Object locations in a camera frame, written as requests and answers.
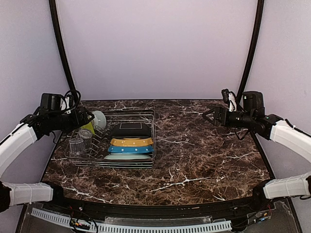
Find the yellow polka dot plate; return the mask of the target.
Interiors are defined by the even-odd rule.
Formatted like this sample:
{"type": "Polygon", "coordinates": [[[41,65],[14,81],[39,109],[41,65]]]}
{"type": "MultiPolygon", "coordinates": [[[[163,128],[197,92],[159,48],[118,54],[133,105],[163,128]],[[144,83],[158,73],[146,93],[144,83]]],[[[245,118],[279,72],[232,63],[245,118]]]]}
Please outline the yellow polka dot plate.
{"type": "Polygon", "coordinates": [[[149,138],[112,138],[110,141],[112,146],[118,147],[143,147],[153,144],[151,137],[149,138]]]}

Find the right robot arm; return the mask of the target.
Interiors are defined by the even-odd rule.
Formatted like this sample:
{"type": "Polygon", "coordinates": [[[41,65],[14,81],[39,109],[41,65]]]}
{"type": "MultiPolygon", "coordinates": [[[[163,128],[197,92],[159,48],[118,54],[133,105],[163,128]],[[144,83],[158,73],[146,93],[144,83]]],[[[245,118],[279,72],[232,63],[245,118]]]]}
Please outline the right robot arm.
{"type": "MultiPolygon", "coordinates": [[[[256,133],[267,140],[287,147],[307,161],[311,160],[310,134],[298,129],[287,119],[274,114],[266,115],[261,92],[244,92],[241,109],[238,108],[233,92],[223,89],[222,96],[228,107],[214,107],[202,114],[203,119],[213,125],[247,129],[250,133],[256,133]]],[[[263,181],[253,189],[255,198],[266,200],[297,196],[308,198],[310,195],[310,172],[284,179],[263,181]]]]}

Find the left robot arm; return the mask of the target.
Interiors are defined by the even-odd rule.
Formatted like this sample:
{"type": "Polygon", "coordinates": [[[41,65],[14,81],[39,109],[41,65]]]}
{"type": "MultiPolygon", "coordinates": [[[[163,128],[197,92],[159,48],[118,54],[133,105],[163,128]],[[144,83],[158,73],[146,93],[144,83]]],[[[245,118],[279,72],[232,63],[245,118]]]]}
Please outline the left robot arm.
{"type": "MultiPolygon", "coordinates": [[[[73,96],[80,92],[70,90],[65,95],[44,93],[40,106],[33,114],[24,117],[14,130],[0,143],[0,172],[3,174],[10,164],[29,146],[55,131],[70,133],[90,123],[94,114],[80,106],[80,100],[73,96]]],[[[0,183],[0,210],[11,206],[61,200],[64,190],[51,182],[40,183],[0,183]]]]}

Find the blue polka dot plate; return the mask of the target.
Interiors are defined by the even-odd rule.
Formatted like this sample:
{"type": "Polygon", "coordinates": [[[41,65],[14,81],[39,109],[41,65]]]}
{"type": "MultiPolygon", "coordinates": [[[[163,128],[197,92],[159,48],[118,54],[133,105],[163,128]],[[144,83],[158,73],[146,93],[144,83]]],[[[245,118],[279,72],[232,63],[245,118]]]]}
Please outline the blue polka dot plate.
{"type": "Polygon", "coordinates": [[[154,149],[152,146],[143,146],[143,147],[118,147],[110,146],[108,149],[109,153],[122,153],[122,154],[145,154],[152,153],[154,149]]]}

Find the black square floral plate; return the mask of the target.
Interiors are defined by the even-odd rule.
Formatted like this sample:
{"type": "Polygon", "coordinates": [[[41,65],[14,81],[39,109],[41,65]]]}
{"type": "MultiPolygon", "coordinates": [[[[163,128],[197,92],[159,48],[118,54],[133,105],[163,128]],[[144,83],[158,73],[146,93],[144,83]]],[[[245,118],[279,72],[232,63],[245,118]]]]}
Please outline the black square floral plate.
{"type": "Polygon", "coordinates": [[[113,138],[149,138],[152,130],[144,123],[120,123],[112,129],[110,135],[113,138]]]}

